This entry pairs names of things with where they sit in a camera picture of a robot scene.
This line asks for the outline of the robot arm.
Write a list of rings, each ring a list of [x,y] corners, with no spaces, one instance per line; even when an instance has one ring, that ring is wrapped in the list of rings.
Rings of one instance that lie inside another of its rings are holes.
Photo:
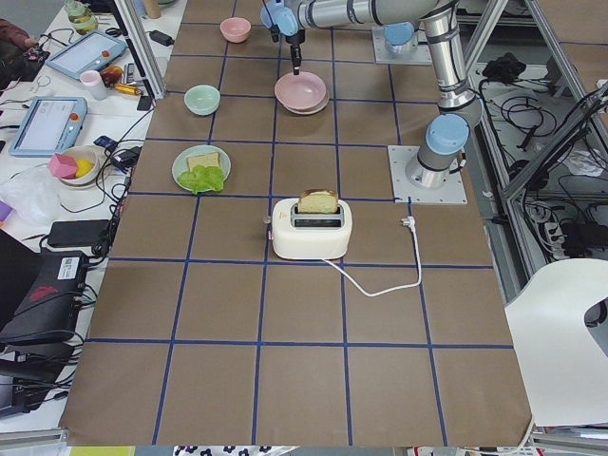
[[[385,48],[391,55],[412,53],[419,46],[418,28],[411,22],[384,25],[383,37]]]
[[[396,30],[405,23],[424,27],[440,99],[440,115],[427,127],[426,142],[405,167],[411,184],[428,190],[443,186],[455,157],[481,118],[481,105],[467,81],[466,62],[456,19],[455,1],[264,1],[262,24],[277,42],[290,46],[293,74],[300,73],[306,29],[348,24],[375,24],[397,46]]]

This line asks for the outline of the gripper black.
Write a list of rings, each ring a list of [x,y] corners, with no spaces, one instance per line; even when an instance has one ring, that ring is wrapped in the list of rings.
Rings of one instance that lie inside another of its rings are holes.
[[[300,29],[293,35],[286,35],[285,41],[290,45],[291,59],[293,61],[293,74],[300,74],[301,69],[301,48],[300,45],[305,42],[306,30]]]

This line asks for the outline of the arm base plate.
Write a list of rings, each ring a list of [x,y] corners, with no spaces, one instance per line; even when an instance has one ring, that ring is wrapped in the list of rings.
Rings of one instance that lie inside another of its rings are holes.
[[[422,30],[414,32],[413,37],[404,45],[394,47],[384,36],[384,29],[371,29],[374,58],[377,64],[430,66],[431,57],[426,35]]]
[[[446,171],[428,171],[417,161],[419,146],[389,145],[393,199],[425,205],[465,205],[466,190],[456,160]]]

